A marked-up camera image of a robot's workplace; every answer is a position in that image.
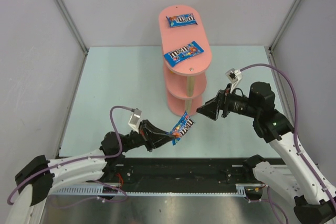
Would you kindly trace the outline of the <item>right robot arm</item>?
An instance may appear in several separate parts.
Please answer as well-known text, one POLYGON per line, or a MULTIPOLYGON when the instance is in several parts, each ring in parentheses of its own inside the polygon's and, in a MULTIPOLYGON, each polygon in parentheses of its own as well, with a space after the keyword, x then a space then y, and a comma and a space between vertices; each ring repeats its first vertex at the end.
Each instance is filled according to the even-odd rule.
POLYGON ((254 82, 248 96, 237 95, 228 84, 196 111, 214 121, 231 112, 253 118, 256 134, 279 154, 293 178, 277 171, 259 155, 246 159, 245 167, 258 181, 283 197, 301 223, 327 223, 335 219, 335 186, 328 182, 311 158, 301 158, 305 149, 300 142, 294 141, 294 128, 289 120, 276 110, 270 84, 254 82))

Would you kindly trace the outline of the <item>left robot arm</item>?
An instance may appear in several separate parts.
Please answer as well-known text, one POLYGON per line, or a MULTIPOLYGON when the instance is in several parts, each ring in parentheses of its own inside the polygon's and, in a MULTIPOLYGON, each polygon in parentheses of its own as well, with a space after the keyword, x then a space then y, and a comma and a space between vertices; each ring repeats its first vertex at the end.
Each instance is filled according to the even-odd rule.
POLYGON ((16 188, 21 193, 27 185, 33 188, 30 205, 42 202, 59 188, 106 177, 129 150, 145 146, 151 152, 166 143, 174 142, 181 133, 166 132, 143 120, 137 130, 123 135, 112 131, 105 135, 101 146, 87 154, 69 158, 50 159, 45 155, 33 158, 15 176, 16 188))

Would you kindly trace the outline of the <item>blue M&M bag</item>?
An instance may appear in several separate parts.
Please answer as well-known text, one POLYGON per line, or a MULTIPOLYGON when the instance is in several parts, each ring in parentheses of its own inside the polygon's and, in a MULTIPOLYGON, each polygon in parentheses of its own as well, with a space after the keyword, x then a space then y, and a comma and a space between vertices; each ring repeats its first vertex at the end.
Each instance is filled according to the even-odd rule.
POLYGON ((171 67, 175 67, 177 64, 202 54, 203 52, 204 49, 196 41, 192 41, 186 46, 164 54, 163 57, 171 67))
POLYGON ((194 17, 194 14, 182 14, 177 16, 166 16, 166 19, 169 23, 169 27, 181 27, 188 25, 197 25, 197 21, 194 17))

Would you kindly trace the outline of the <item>blue white candy bar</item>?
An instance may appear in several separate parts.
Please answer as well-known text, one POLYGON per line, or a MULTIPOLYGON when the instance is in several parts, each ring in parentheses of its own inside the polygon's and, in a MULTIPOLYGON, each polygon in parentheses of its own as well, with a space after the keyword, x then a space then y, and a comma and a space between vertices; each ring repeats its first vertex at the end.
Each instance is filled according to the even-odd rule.
POLYGON ((195 121, 191 118, 187 111, 185 111, 179 121, 170 131, 170 134, 174 136, 172 145, 176 145, 194 124, 195 121))

